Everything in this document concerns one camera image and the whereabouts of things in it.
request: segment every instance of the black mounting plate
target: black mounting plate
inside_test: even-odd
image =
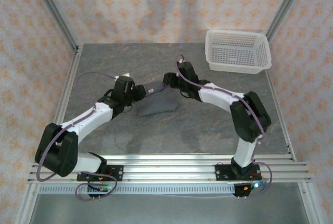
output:
[[[124,166],[123,165],[105,165],[103,167],[103,173],[106,175],[111,175],[116,178],[117,181],[123,180]],[[102,180],[99,176],[92,176],[86,173],[78,174],[76,178],[77,181],[88,181],[88,182],[103,182],[103,181],[113,181],[111,178],[104,177]]]
[[[237,178],[232,172],[231,165],[216,164],[215,176],[217,181],[261,181],[262,179],[259,165],[253,165],[244,175]]]

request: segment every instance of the gray tabletop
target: gray tabletop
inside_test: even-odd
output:
[[[265,72],[240,74],[211,71],[205,60],[204,44],[85,44],[76,78],[87,71],[113,76],[129,72],[136,84],[162,80],[175,72],[175,57],[183,54],[200,79],[235,92],[254,91],[271,117],[272,125],[258,153],[286,153],[286,142]],[[65,121],[89,109],[114,85],[95,74],[82,78],[70,95]],[[220,153],[236,151],[238,136],[231,115],[216,106],[179,95],[175,111],[139,117],[135,109],[100,126],[80,144],[80,152],[99,154]]]

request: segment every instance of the mesh basket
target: mesh basket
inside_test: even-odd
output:
[[[209,30],[205,53],[211,70],[257,74],[272,65],[267,37],[260,33]]]

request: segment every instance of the robotic arm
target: robotic arm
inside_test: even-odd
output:
[[[262,137],[262,134],[253,116],[248,113],[247,108],[239,98],[249,104],[263,130],[266,131],[271,124],[271,119],[258,95],[254,92],[243,94],[225,89],[223,90],[228,93],[221,93],[218,91],[220,88],[210,81],[199,80],[190,62],[181,60],[177,63],[177,67],[179,72],[193,84],[185,81],[178,73],[166,73],[163,78],[164,84],[180,89],[181,92],[187,93],[189,98],[213,104],[231,113],[235,130],[239,135],[237,151],[231,162],[231,170],[236,178],[246,175],[253,167],[252,155],[257,140]]]
[[[61,125],[51,123],[45,128],[35,161],[40,163],[52,139],[63,131],[55,140],[61,145],[51,145],[42,162],[43,166],[62,177],[79,171],[104,173],[106,161],[93,153],[78,153],[79,143],[97,127],[122,113],[126,106],[131,106],[145,96],[146,91],[142,85],[135,85],[130,77],[118,77],[114,89],[100,98],[94,107],[68,122]]]

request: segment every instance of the patterned wallpaper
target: patterned wallpaper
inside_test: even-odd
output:
[[[42,0],[0,0],[0,223],[12,223],[73,57]]]
[[[208,29],[266,33],[283,0],[55,0],[77,44],[204,42]]]
[[[333,220],[333,0],[295,0],[271,51],[271,74],[297,158],[311,162],[321,206]]]

